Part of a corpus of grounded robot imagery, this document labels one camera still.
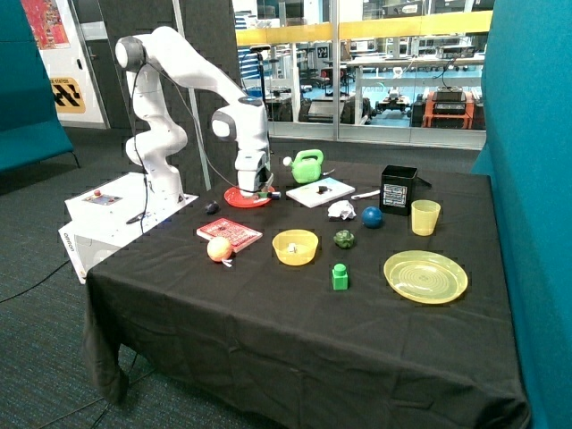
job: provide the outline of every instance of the white door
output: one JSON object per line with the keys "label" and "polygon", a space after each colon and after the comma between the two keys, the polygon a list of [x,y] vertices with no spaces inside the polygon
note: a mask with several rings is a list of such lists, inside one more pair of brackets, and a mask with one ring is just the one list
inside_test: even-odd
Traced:
{"label": "white door", "polygon": [[108,128],[91,63],[68,0],[21,0],[66,126]]}

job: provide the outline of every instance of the crumpled paper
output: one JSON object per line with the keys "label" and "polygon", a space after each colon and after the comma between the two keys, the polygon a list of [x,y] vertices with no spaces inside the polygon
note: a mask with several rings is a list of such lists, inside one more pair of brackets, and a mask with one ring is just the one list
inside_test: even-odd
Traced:
{"label": "crumpled paper", "polygon": [[354,211],[354,206],[350,204],[349,201],[343,200],[333,203],[330,208],[328,208],[329,217],[340,217],[342,220],[353,219],[356,217],[356,212]]}

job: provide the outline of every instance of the grey carpet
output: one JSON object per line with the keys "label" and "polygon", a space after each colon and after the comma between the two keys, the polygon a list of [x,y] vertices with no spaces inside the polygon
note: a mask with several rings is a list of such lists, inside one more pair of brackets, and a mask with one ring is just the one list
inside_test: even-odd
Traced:
{"label": "grey carpet", "polygon": [[[40,282],[66,260],[58,228],[69,222],[64,200],[129,171],[129,137],[121,130],[67,130],[82,164],[71,155],[0,174],[0,300]],[[326,160],[407,164],[468,172],[476,152],[276,140],[276,157],[319,147]],[[84,288],[70,264],[36,289],[0,304],[0,427],[38,428],[98,399],[81,362]],[[122,348],[126,371],[134,352]],[[136,380],[152,371],[138,357]],[[100,400],[49,425],[90,428],[104,410]],[[109,408],[102,428],[279,428],[262,417],[241,413],[211,395],[152,373],[134,384],[124,404]]]}

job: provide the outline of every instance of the yellow bowl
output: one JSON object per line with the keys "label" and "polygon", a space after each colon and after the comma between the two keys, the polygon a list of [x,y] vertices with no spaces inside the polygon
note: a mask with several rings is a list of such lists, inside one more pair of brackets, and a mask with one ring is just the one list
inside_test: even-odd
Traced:
{"label": "yellow bowl", "polygon": [[276,256],[286,265],[304,265],[314,259],[318,238],[306,230],[287,230],[272,240]]}

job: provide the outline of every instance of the yellow railing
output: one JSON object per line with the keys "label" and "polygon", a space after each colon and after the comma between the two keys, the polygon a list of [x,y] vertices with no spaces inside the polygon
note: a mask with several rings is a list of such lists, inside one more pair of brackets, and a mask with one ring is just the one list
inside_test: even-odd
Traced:
{"label": "yellow railing", "polygon": [[[341,22],[340,39],[481,33],[489,30],[491,19],[492,11],[487,11]],[[236,32],[236,39],[238,46],[331,40],[332,24],[301,25],[278,29],[239,29]]]}

